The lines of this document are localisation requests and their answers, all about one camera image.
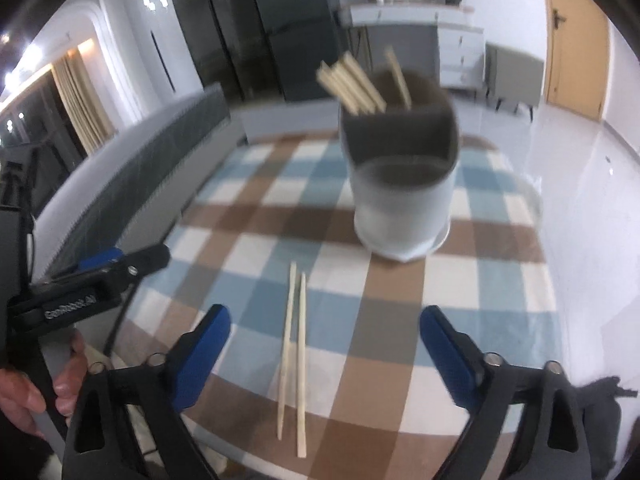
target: tablecloth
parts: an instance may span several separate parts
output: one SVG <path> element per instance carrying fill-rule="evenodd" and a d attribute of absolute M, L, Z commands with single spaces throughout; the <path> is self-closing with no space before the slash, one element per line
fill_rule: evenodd
<path fill-rule="evenodd" d="M 116 355 L 133 365 L 164 352 L 225 304 L 231 336 L 184 414 L 197 439 L 276 478 L 430 478 L 467 416 L 418 337 L 423 306 L 439 305 L 457 330 L 512 364 L 559 358 L 552 284 L 517 179 L 490 143 L 463 137 L 462 146 L 449 237 L 408 264 L 359 243 L 334 132 L 239 148 L 168 236 L 172 260 L 138 289 Z M 308 275 L 305 459 L 296 457 L 295 367 L 276 439 L 291 261 Z M 295 344 L 291 352 L 295 363 Z M 513 429 L 511 421 L 505 431 Z"/>

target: white tile floor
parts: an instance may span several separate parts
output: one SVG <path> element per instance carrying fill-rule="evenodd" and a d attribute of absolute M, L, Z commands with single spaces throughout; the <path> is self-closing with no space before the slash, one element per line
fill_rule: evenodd
<path fill-rule="evenodd" d="M 454 105 L 463 133 L 494 142 L 514 171 L 541 191 L 540 236 L 570 379 L 583 384 L 617 374 L 628 387 L 638 386 L 638 345 L 620 344 L 625 332 L 615 318 L 620 314 L 625 326 L 633 323 L 640 332 L 640 164 L 603 126 L 559 108 L 542 105 L 532 124 L 525 107 L 517 114 L 511 106 L 495 112 L 484 99 L 464 96 Z M 261 123 L 268 133 L 337 126 L 330 103 L 287 107 L 241 112 L 248 136 L 260 136 Z M 637 399 L 622 405 L 619 448 L 640 415 Z"/>

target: human hand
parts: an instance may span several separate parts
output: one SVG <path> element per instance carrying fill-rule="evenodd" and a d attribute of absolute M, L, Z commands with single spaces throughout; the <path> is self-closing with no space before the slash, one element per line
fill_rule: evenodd
<path fill-rule="evenodd" d="M 58 394 L 56 408 L 66 417 L 70 417 L 76 408 L 78 393 L 88 367 L 84 356 L 84 339 L 78 330 L 74 331 L 70 344 L 71 359 L 53 381 L 53 389 Z M 42 394 L 23 373 L 14 369 L 0 369 L 0 410 L 16 428 L 44 438 L 36 427 L 31 412 L 42 413 L 45 409 Z"/>

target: curtain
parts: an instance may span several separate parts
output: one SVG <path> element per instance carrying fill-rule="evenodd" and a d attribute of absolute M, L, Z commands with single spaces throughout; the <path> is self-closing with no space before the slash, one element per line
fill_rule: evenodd
<path fill-rule="evenodd" d="M 77 48 L 53 64 L 51 70 L 60 98 L 87 155 L 114 133 Z"/>

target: door frame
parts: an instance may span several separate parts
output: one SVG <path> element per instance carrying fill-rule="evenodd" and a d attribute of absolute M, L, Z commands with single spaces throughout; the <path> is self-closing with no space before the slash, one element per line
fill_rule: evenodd
<path fill-rule="evenodd" d="M 553 5 L 551 0 L 545 0 L 545 10 L 546 10 L 546 64 L 545 64 L 545 84 L 543 87 L 543 96 L 545 98 L 545 103 L 549 102 L 549 92 L 551 91 L 551 72 L 553 69 L 553 58 L 554 58 L 554 24 L 553 24 Z M 600 8 L 605 17 L 609 20 L 609 17 L 606 15 L 604 10 Z M 602 121 L 602 115 L 604 113 L 605 104 L 607 103 L 607 99 L 609 97 L 609 81 L 611 78 L 611 26 L 609 23 L 609 27 L 607 27 L 607 85 L 605 86 L 605 94 L 604 99 L 602 100 L 602 106 L 600 107 L 600 112 L 598 114 L 598 120 Z M 552 104 L 552 106 L 556 106 L 558 108 L 567 109 L 562 107 L 561 105 Z M 585 117 L 579 112 L 575 112 L 574 110 L 568 110 L 573 114 L 579 115 L 580 117 Z"/>

